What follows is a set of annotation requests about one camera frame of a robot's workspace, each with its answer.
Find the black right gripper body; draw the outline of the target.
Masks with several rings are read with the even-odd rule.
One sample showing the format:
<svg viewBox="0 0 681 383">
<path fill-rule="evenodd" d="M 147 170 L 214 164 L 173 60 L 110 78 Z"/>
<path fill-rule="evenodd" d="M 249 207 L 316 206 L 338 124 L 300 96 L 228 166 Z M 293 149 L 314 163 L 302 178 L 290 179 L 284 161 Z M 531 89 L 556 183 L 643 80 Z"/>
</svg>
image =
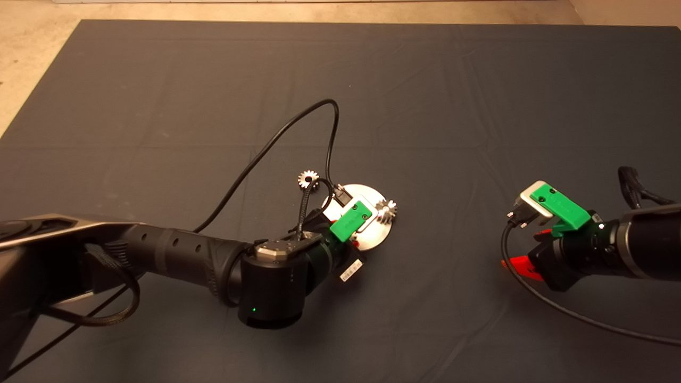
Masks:
<svg viewBox="0 0 681 383">
<path fill-rule="evenodd" d="M 606 275 L 606 223 L 589 221 L 578 230 L 553 237 L 535 240 L 537 245 L 528 252 L 549 289 L 564 293 L 584 277 Z"/>
</svg>

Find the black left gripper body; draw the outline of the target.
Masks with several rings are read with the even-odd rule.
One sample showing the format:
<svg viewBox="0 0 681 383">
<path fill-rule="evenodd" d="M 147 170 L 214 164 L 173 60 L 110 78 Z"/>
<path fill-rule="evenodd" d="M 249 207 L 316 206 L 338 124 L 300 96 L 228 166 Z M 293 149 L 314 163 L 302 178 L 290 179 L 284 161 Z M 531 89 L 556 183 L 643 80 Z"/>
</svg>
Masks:
<svg viewBox="0 0 681 383">
<path fill-rule="evenodd" d="M 350 277 L 342 277 L 343 274 L 351 274 L 348 269 L 356 268 L 356 261 L 366 262 L 367 258 L 359 249 L 359 241 L 354 237 L 342 242 L 336 237 L 321 237 L 319 241 L 319 283 L 336 277 L 341 281 L 348 281 Z"/>
</svg>

